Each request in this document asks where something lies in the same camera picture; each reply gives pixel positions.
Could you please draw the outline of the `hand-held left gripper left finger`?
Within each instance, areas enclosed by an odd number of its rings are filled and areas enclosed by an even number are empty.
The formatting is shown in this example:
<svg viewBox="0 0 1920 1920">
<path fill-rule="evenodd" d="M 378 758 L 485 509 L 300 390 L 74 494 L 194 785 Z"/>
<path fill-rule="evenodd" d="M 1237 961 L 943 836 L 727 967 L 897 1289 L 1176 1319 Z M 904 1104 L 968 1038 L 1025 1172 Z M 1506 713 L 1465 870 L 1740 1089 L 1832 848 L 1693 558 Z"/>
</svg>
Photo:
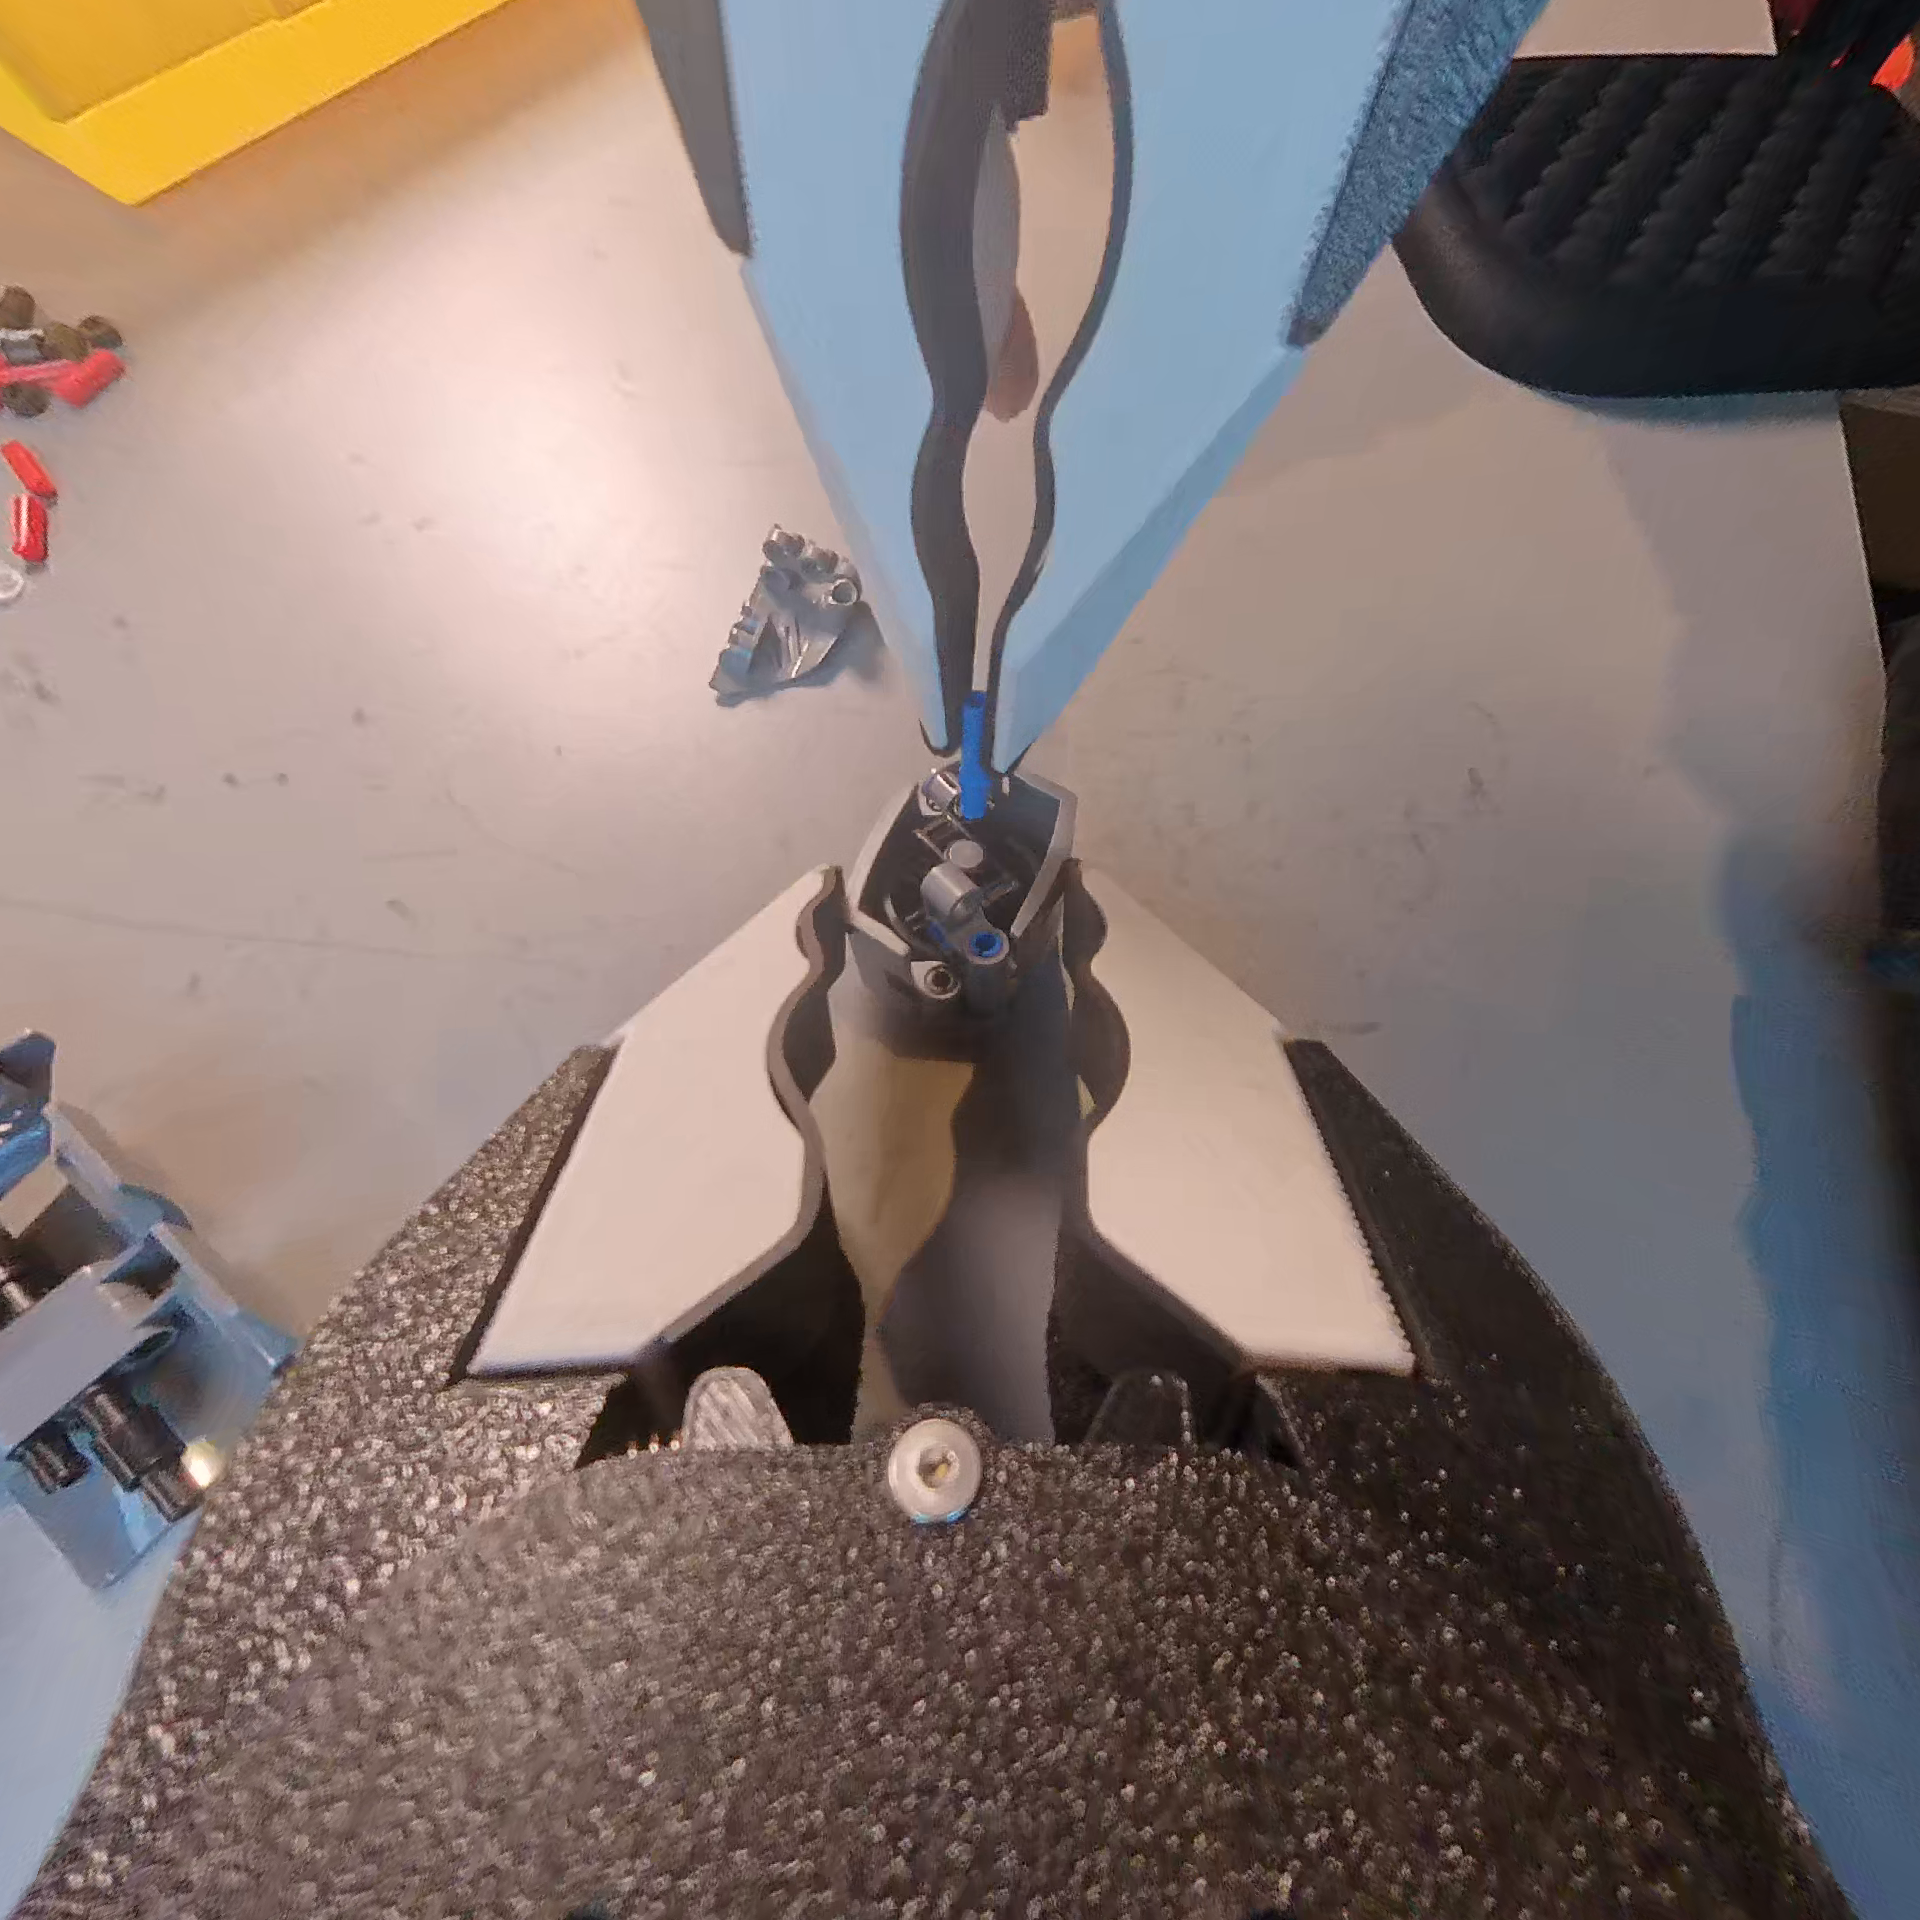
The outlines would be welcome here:
<svg viewBox="0 0 1920 1920">
<path fill-rule="evenodd" d="M 615 1376 L 608 1449 L 675 1433 L 697 1376 L 743 1366 L 795 1440 L 851 1440 L 863 1289 L 809 1105 L 847 936 L 842 870 L 804 870 L 617 1028 L 467 1335 L 468 1377 Z"/>
</svg>

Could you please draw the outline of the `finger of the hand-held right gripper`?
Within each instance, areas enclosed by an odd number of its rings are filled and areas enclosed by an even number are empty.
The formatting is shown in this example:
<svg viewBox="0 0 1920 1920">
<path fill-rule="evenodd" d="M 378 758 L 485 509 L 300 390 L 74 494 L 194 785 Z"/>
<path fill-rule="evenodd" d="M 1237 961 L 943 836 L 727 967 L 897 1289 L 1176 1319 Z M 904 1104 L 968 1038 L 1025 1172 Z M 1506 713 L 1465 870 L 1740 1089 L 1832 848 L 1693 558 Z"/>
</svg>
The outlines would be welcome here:
<svg viewBox="0 0 1920 1920">
<path fill-rule="evenodd" d="M 975 676 L 964 463 L 988 387 L 975 230 L 986 1 L 725 1 L 743 277 L 936 751 Z"/>
<path fill-rule="evenodd" d="M 1033 427 L 989 757 L 1064 716 L 1305 353 L 1314 254 L 1413 4 L 1097 4 L 1112 209 Z"/>
</svg>

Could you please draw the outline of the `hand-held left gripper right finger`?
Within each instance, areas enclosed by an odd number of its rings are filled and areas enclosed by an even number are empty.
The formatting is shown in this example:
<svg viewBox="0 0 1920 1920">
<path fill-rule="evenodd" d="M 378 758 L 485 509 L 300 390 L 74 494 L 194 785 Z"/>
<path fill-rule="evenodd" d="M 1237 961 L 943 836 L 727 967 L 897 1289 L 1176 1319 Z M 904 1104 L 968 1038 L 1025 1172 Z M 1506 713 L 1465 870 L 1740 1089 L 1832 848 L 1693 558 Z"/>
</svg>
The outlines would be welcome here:
<svg viewBox="0 0 1920 1920">
<path fill-rule="evenodd" d="M 1050 1393 L 1081 1438 L 1127 1376 L 1241 1440 L 1258 1380 L 1420 1373 L 1289 1031 L 1119 883 L 1064 887 L 1077 1145 L 1050 1304 Z"/>
</svg>

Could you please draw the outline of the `grey brick wheel assembly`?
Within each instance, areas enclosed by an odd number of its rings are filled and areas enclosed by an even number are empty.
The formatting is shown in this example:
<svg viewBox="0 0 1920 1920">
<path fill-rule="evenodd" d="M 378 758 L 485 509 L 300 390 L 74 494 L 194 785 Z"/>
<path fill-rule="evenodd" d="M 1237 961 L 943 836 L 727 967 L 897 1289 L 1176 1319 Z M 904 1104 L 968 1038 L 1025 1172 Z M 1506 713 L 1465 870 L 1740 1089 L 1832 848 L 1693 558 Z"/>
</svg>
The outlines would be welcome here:
<svg viewBox="0 0 1920 1920">
<path fill-rule="evenodd" d="M 1010 774 L 963 813 L 955 761 L 937 761 L 881 817 L 848 879 L 848 947 L 898 1016 L 959 1031 L 1005 1014 L 1059 942 L 1077 797 Z"/>
</svg>

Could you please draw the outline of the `grey desk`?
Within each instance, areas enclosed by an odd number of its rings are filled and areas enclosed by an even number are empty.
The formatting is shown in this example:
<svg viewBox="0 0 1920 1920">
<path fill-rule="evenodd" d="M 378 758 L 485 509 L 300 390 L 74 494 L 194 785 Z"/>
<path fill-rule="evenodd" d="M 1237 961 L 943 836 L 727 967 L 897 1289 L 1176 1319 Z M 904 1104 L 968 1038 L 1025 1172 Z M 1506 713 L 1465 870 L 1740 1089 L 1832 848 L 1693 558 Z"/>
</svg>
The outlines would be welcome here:
<svg viewBox="0 0 1920 1920">
<path fill-rule="evenodd" d="M 924 763 L 719 708 L 831 513 L 631 4 L 511 4 L 168 199 L 4 141 L 129 331 L 4 611 L 4 1032 L 309 1326 L 577 1044 Z M 1864 972 L 1882 649 L 1832 399 L 1515 388 L 1383 257 L 1048 740 L 1640 1412 L 1861 1916 L 1915 1916 L 1915 1272 Z"/>
</svg>

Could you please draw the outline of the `person's right hand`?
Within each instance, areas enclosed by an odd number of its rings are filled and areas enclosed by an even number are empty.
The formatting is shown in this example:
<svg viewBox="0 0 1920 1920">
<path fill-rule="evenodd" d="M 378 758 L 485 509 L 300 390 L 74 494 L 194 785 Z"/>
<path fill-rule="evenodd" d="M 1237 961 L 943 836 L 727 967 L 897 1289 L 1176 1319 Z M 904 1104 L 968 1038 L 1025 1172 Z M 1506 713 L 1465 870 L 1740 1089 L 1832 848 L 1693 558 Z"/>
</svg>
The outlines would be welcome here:
<svg viewBox="0 0 1920 1920">
<path fill-rule="evenodd" d="M 1017 283 L 1000 335 L 1000 353 L 986 390 L 986 412 L 1001 423 L 1025 415 L 1041 393 L 1041 344 Z"/>
</svg>

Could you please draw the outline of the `black mesh chair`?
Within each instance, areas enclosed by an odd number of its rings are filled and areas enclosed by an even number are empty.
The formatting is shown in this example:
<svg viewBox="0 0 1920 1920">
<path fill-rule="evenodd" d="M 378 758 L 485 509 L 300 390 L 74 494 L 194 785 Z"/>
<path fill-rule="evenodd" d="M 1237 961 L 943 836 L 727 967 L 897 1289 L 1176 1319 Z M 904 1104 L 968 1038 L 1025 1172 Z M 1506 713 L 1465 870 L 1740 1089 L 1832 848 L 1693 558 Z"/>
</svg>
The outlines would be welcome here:
<svg viewBox="0 0 1920 1920">
<path fill-rule="evenodd" d="M 1919 126 L 1851 64 L 1521 57 L 1394 251 L 1458 350 L 1540 393 L 1919 380 Z"/>
</svg>

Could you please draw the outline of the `yellow plastic bin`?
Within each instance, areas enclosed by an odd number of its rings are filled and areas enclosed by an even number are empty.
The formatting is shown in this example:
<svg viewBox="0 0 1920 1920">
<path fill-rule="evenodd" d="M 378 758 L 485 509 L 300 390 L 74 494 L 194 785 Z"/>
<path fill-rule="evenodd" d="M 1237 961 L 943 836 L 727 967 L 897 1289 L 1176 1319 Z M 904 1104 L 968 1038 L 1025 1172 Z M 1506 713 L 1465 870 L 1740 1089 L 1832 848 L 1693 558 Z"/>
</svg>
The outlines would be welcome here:
<svg viewBox="0 0 1920 1920">
<path fill-rule="evenodd" d="M 4 1 L 3 128 L 137 206 L 495 1 Z"/>
</svg>

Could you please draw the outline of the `pile of small brick parts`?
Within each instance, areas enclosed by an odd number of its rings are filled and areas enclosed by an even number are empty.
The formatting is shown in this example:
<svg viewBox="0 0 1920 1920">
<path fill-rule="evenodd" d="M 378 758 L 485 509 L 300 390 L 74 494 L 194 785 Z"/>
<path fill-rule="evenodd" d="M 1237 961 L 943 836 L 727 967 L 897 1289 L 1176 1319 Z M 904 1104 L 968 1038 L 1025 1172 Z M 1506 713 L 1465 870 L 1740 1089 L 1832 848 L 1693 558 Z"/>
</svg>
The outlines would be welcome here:
<svg viewBox="0 0 1920 1920">
<path fill-rule="evenodd" d="M 63 500 L 56 468 L 27 437 L 87 408 L 129 375 L 129 337 L 107 316 L 56 320 L 36 295 L 3 285 L 3 607 L 18 606 L 52 558 Z"/>
</svg>

